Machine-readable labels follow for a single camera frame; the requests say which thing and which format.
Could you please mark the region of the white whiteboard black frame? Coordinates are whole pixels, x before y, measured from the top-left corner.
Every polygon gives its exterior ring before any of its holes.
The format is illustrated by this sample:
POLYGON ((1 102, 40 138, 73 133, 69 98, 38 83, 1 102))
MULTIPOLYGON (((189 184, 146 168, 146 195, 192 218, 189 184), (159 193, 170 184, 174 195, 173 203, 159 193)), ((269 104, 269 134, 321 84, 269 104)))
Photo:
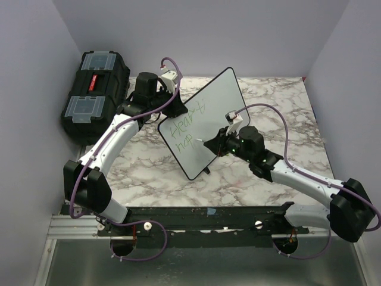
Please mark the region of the white whiteboard black frame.
POLYGON ((164 119, 158 131, 185 176, 192 181, 216 158, 195 138, 205 141, 214 138, 220 128, 229 125, 226 114, 246 106, 233 68, 224 69, 191 96, 185 106, 186 114, 164 119))

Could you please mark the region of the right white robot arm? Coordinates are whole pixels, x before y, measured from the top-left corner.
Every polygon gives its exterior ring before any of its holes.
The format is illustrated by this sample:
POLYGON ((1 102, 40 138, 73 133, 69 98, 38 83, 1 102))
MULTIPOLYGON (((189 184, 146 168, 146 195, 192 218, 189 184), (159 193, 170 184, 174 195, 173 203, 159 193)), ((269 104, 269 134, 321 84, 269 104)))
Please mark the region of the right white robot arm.
POLYGON ((295 226, 312 226, 329 229, 355 243, 376 215, 359 181, 328 179, 287 163, 284 157, 265 148, 262 134, 253 126, 233 133, 221 128, 203 145, 218 157, 232 154, 246 161, 258 178, 291 187, 318 201, 317 206, 293 204, 286 213, 277 215, 274 227, 280 233, 288 233, 295 226))

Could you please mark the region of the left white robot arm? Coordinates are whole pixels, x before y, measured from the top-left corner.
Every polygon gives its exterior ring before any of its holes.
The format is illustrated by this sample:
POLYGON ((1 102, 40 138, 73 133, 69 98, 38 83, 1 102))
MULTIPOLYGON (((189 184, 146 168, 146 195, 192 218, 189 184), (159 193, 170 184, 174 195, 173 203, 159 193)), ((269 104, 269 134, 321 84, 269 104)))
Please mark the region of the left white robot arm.
POLYGON ((64 166, 65 198, 70 202, 73 219, 83 216, 75 206, 90 211, 111 222, 119 235, 131 231, 128 209, 112 197, 107 175, 124 146, 154 113, 178 117, 188 109, 180 99, 181 72, 162 68, 162 75, 139 73, 134 91, 117 108, 111 124, 96 144, 78 161, 69 160, 64 166))

